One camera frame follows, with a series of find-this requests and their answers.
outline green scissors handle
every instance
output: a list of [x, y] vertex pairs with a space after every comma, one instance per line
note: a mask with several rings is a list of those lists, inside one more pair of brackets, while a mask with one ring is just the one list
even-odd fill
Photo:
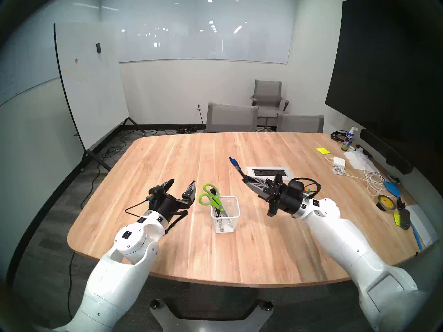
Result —
[[[211, 191], [207, 189], [207, 187], [213, 188], [216, 191], [215, 195], [213, 195]], [[220, 201], [220, 191], [217, 189], [217, 187], [211, 183], [206, 183], [203, 186], [203, 191], [205, 191], [205, 193], [201, 193], [200, 196], [198, 197], [199, 203], [203, 206], [209, 206], [209, 205], [214, 206], [220, 211], [221, 215], [228, 216]], [[209, 201], [207, 202], [203, 201], [202, 198], [204, 197], [207, 197]]]

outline table top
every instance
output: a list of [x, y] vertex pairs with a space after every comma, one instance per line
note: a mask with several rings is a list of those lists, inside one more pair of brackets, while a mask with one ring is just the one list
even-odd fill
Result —
[[[196, 199], [189, 215], [159, 241], [160, 252], [152, 276], [179, 281], [247, 287], [285, 287], [324, 284], [349, 279], [310, 232], [308, 225], [278, 211], [267, 216], [268, 204], [251, 191], [229, 162], [247, 166], [288, 167], [295, 177], [322, 185], [317, 199], [334, 200], [341, 217], [351, 220], [372, 248], [389, 265], [415, 255], [412, 229], [396, 226], [392, 214], [380, 211], [366, 182], [335, 175], [327, 157], [341, 156], [340, 144], [317, 133], [202, 133], [166, 135], [136, 140], [97, 188], [68, 234], [77, 253], [99, 259], [113, 244], [115, 234], [134, 223], [124, 210], [146, 198], [148, 190], [170, 178], [168, 193], [181, 198], [196, 181], [198, 196], [204, 183], [216, 185], [222, 196], [236, 196], [241, 216], [234, 233], [216, 234], [210, 208]], [[322, 155], [324, 147], [331, 152]], [[346, 171], [364, 177], [351, 165]], [[413, 199], [400, 187], [408, 205]], [[131, 210], [142, 215], [148, 204]]]

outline pen holder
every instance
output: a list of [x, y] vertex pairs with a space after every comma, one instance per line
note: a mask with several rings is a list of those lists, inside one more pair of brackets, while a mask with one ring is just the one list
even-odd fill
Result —
[[228, 214], [227, 218], [217, 217], [214, 206], [211, 206], [211, 217], [214, 224], [215, 233], [231, 233], [234, 232], [240, 216], [240, 207], [235, 196], [220, 196], [221, 204]]

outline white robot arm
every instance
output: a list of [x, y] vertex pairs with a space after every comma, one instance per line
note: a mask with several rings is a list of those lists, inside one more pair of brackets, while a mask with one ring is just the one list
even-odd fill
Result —
[[[189, 208], [195, 200], [195, 182], [182, 194], [182, 200], [166, 194], [173, 183], [172, 179], [149, 190], [150, 209], [117, 233], [113, 247], [89, 276], [77, 313], [56, 331], [111, 331], [131, 308], [157, 257], [158, 240], [187, 215], [186, 210], [177, 212], [178, 209]], [[167, 228], [173, 215], [180, 217]], [[123, 264], [123, 257], [132, 264]]]
[[[321, 185], [310, 178], [295, 178], [288, 185], [281, 175], [263, 180], [243, 174], [235, 159], [231, 163], [243, 182], [269, 202], [268, 215], [281, 209], [305, 221], [327, 254], [348, 274], [358, 288], [360, 307], [375, 331], [401, 331], [426, 299], [412, 277], [403, 269], [389, 266], [371, 248], [364, 235], [331, 199], [316, 200]], [[306, 193], [298, 180], [309, 180], [315, 191]]]

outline gray office chair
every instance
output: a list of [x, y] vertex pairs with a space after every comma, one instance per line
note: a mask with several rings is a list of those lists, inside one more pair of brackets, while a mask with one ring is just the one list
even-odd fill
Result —
[[255, 132], [258, 107], [208, 103], [206, 133]]
[[323, 133], [323, 115], [279, 114], [277, 132]]
[[277, 119], [277, 114], [286, 110], [288, 100], [281, 97], [281, 82], [255, 80], [254, 95], [251, 96], [252, 105], [259, 106], [258, 118], [264, 118], [264, 128], [259, 131], [272, 132], [268, 128], [268, 119]]

